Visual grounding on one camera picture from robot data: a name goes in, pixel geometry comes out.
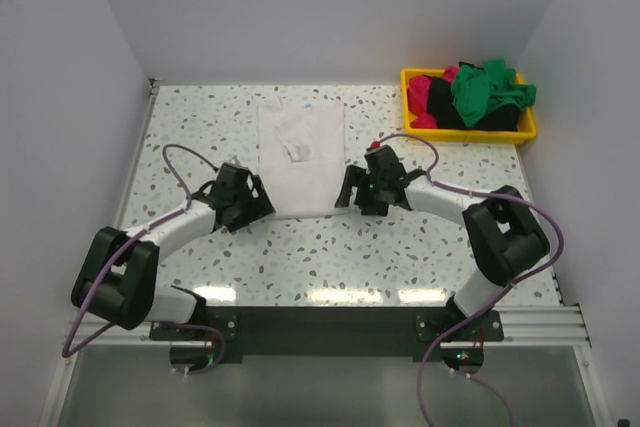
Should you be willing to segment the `white t shirt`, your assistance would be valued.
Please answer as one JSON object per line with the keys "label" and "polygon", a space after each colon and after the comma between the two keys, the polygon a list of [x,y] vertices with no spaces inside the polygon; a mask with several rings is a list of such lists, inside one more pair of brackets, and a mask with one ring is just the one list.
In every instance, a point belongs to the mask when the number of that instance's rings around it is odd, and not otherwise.
{"label": "white t shirt", "polygon": [[277,219],[343,214],[335,203],[346,170],[338,102],[274,101],[258,107],[259,176]]}

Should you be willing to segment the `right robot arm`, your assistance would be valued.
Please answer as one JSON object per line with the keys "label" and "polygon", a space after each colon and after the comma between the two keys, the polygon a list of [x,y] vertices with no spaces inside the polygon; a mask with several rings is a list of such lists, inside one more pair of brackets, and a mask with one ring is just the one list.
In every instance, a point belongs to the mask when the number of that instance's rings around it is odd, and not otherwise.
{"label": "right robot arm", "polygon": [[389,146],[365,154],[367,166],[346,167],[335,206],[355,205],[366,216],[385,216],[391,206],[433,214],[466,229],[476,268],[452,294],[432,327],[443,331],[472,317],[550,251],[550,243],[520,192],[469,191],[407,171]]}

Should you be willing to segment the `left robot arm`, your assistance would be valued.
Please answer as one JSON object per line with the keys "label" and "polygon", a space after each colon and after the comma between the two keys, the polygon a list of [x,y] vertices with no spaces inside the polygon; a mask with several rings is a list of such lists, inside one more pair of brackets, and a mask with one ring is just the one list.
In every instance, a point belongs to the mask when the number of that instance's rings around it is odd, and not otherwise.
{"label": "left robot arm", "polygon": [[158,287],[160,263],[201,237],[221,229],[233,233],[274,212],[260,177],[225,163],[215,179],[169,213],[138,227],[99,230],[71,302],[126,330],[143,322],[192,322],[204,298],[180,287]]}

